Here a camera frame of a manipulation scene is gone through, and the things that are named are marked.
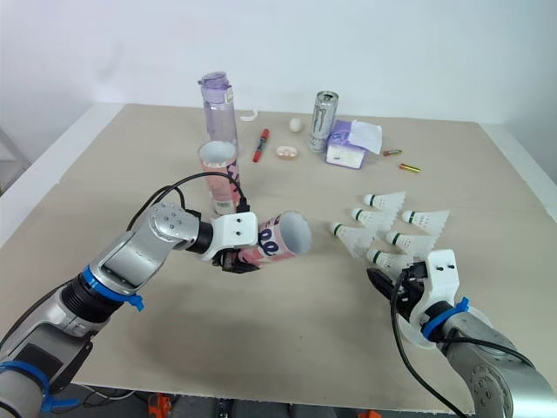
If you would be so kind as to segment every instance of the clear plastic bottle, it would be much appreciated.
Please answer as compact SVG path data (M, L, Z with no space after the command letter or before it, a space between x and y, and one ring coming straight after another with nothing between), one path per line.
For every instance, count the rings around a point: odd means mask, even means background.
M205 74L198 84L201 85L207 132L211 141L230 142L238 153L234 96L226 73L218 71Z

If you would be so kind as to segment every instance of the black cable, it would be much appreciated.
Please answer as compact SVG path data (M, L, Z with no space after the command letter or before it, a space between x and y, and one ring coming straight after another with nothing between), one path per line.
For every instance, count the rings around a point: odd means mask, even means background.
M468 337L443 338L443 339L441 339L440 342L445 342L445 343L450 343L450 344L453 344L454 342L466 342L466 343L470 343L470 344L475 344L476 346L484 346L484 347L494 348L496 350L502 351L503 353L510 354L510 355L516 357L517 359L521 360L521 361L524 361L531 368L536 368L536 367L534 367L534 364L524 354L521 354L516 350L513 350L513 349L505 347L505 346L501 346L501 344L497 344L497 343L494 343L494 342L485 341L485 340L478 340L476 338L468 338Z
M130 223L128 224L128 227L125 229L126 231L130 231L133 227L133 224L136 223L136 221L138 220L138 218L141 216L141 214L145 211L145 209L147 209L147 207L149 207L149 205L151 204L151 202L162 192L164 192L165 190L167 190L170 186L166 185L164 187L161 187L160 189L158 189L156 192L154 192L150 198L147 199L147 201L143 204L143 206L141 206L141 209L139 209L135 215L133 215L133 218L131 218ZM182 207L182 209L185 210L185 197L184 194L182 193L182 191L180 189L178 189L177 187L174 188L174 190L176 191L176 193L178 194L178 196L180 197L180 207Z
M170 193L173 189L175 189L176 187L181 186L183 183L187 183L188 181L194 180L194 179L199 179L201 177L208 177L208 176L219 176L219 177L224 177L226 179L228 179L231 183L233 183L236 188L238 189L238 193L240 193L240 198L241 199L245 199L245 195L244 192L242 192L242 188L240 187L239 182L231 175L229 174L224 174L223 172L198 172L197 174L193 174L189 177L186 177L184 179L181 179L179 181L177 181L176 183L174 183L173 185L169 186L169 188L163 192L163 194L161 194L156 200L155 203L160 202L162 199L164 199L164 197Z
M176 183L174 183L173 185L166 185L165 187L161 187L156 192L154 192L151 195L151 197L147 199L147 201L144 203L144 205L141 206L141 209L139 209L136 212L136 214L133 215L133 218L131 218L130 223L128 224L128 227L126 228L126 231L130 231L132 229L133 224L136 223L136 221L141 216L141 214L145 211L145 209L147 209L147 207L149 207L149 205L151 205L151 202L152 202L153 205L155 205L156 203L158 203L162 199L164 199L166 197L166 195L168 193L170 193L172 190L175 190L178 193L178 195L180 197L180 205L182 206L182 209L185 210L184 194L179 189L179 187L182 184L187 183L188 181L191 181L191 180L194 180L194 179L200 179L202 177L209 177L209 176L219 176L219 177L224 177L224 178L228 179L238 189L238 193L240 195L240 205L244 205L244 206L246 205L246 198L245 198L244 192L242 191L242 188L240 187L239 182L233 176L231 176L229 174L224 174L222 172L199 172L197 174L193 174L189 177L181 179L181 180L177 181Z
M87 396L85 396L85 399L83 399L83 401L82 401L81 403L79 403L78 405L76 405L76 406L74 406L74 407L64 408L64 409L61 409L60 411L51 410L50 412L51 412L52 414L55 414L55 415L67 414L67 413L70 412L70 411L74 411L74 410L76 410L76 409L78 409L78 408L81 408L81 407L82 407L94 394L96 394L96 393L97 393L97 392L91 392L90 394L88 394Z
M434 388L429 386L429 384L424 381L424 379L418 374L418 372L412 367L408 357L406 356L406 352L404 347L402 346L402 340L400 338L400 330L399 330L399 322L397 320L397 301L399 298L399 290L402 286L402 280L407 276L407 271L404 270L399 278L397 279L396 284L394 285L393 294L391 294L391 325L393 326L393 333L394 333L394 340L397 343L397 349L399 350L400 358L402 362L410 372L418 383L423 386L425 389L429 391L430 394L435 396L441 403L443 403L446 407L451 409L457 416L460 418L467 418L466 415L460 411L457 407L455 407L447 398L445 398L442 394L437 392Z
M80 407L83 407L83 408L98 408L98 407L104 407L106 405L110 405L111 403L116 402L116 401L122 401L120 399L110 399L111 397L116 397L116 394L117 394L118 390L120 390L120 389L113 389L112 394L106 394L104 392L101 392L100 390L91 391L87 396L85 396L83 401L81 401L78 405L76 405L74 407L70 407L70 408L60 407L59 411L52 410L51 413L55 414L55 415L62 415L62 414L67 414L68 412L76 410ZM128 392L127 394L130 394L131 392L135 392L135 391L129 390L127 392ZM97 403L89 402L89 399L91 397L93 397L95 394L103 394L104 396L108 396L109 398L103 398L101 401L99 401Z

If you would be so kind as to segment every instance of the purple bottle cap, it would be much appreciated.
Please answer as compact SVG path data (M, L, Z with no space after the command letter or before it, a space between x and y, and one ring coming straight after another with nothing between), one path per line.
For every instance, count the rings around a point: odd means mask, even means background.
M224 103L227 101L228 89L231 88L224 71L210 72L198 81L201 85L203 99L209 103Z

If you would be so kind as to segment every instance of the silver can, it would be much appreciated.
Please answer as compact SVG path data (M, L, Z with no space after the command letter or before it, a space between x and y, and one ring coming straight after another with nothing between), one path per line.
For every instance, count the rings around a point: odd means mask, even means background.
M320 91L315 98L313 109L312 132L309 146L313 152L325 152L327 139L331 133L334 118L337 114L339 95L333 91Z

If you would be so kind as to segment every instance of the badminton shuttlecock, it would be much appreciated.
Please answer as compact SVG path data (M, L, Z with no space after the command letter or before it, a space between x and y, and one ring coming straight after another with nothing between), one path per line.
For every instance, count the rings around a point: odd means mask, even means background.
M368 228L352 228L342 224L331 224L332 234L340 239L353 258L364 257L372 244L373 231Z
M397 246L406 254L426 259L430 251L433 250L437 237L429 235L403 235L398 231L390 231L386 235L389 244Z
M364 196L364 203L368 206L377 207L385 212L398 212L404 204L406 192L391 194L367 194Z
M373 264L379 266L391 280L396 280L402 273L402 269L409 267L414 262L411 255L385 253L379 250L369 250L366 257Z
M396 212L368 212L363 209L352 209L352 219L357 220L376 234L377 231L390 231Z
M402 220L409 224L416 225L423 229L430 235L439 237L445 226L446 219L449 217L451 211L437 211L437 212L414 212L404 211L402 213Z

